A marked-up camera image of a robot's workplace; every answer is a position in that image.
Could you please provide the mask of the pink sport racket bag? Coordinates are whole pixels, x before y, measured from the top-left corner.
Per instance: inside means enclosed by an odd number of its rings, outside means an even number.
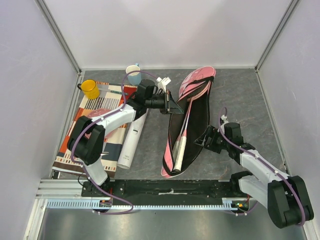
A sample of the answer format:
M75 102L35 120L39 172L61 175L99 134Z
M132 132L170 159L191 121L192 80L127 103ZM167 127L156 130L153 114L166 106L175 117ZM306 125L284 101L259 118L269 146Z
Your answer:
M194 141L205 133L210 124L210 94L216 69L212 66L203 66L193 70L182 81L178 92L178 105L184 110L184 114L172 114L169 118L168 136L162 158L161 176L168 179L182 174L196 160L203 147L194 144ZM173 172L175 164L174 146L181 132L189 103L187 96L199 87L204 87L197 99L192 101L190 109L186 146L182 161L181 172Z

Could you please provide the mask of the pink badminton racket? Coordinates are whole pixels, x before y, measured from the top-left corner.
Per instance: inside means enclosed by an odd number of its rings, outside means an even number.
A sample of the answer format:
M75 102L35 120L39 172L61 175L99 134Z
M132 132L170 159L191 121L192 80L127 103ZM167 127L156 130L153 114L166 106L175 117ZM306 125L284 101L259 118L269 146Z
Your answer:
M193 100L191 99L190 102L189 102L189 106L188 106L188 109L187 109L186 116L185 116L185 123L184 123L184 126L182 128L182 133L181 133L181 136L180 136L180 142L179 142L180 145L178 147L176 160L175 160L174 167L173 167L173 172L174 173L180 173L181 169L182 169L183 157L184 157L186 143L187 143L187 127L188 127L188 122L189 122L192 102L193 102Z
M187 126L190 116L190 110L192 106L193 100L197 99L200 95L200 93L203 91L204 87L198 87L193 92L191 92L187 96L187 103L189 103L187 112L184 117L184 121L182 124L182 128L180 130L180 134L177 138L177 141L173 148L173 158L174 158L174 166L173 166L173 172L174 173L180 173L182 169L182 163L183 163L183 157L185 153L186 143L187 143Z

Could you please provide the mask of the white shuttlecock tube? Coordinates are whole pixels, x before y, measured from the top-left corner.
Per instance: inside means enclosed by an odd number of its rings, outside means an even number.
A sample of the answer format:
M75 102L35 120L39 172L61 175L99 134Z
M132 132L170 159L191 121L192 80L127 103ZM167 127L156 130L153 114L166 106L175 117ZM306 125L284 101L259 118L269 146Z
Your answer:
M130 124L117 161L118 167L127 170L131 168L147 115L148 111Z

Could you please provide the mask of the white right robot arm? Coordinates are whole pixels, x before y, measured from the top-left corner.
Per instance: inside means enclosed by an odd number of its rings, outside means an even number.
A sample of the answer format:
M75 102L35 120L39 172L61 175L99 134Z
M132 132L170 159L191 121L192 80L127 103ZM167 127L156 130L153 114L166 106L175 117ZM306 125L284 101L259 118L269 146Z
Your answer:
M210 125L194 143L218 154L225 150L246 169L231 176L230 193L235 197L253 197L267 209L276 227L302 226L314 219L304 180L280 171L245 143L239 123L227 122L219 128Z

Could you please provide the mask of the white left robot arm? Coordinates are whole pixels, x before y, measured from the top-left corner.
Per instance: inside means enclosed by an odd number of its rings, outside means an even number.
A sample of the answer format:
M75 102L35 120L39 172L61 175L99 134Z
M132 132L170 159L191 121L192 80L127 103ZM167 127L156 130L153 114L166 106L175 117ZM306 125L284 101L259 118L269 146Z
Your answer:
M78 158L87 178L93 183L92 191L99 197L106 196L110 191L110 178L101 162L107 134L124 124L138 120L147 109L159 109L164 115L184 113L171 92L163 90L157 93L157 86L150 79L143 79L135 92L124 100L122 105L106 114L94 118L79 117L67 142L71 161Z

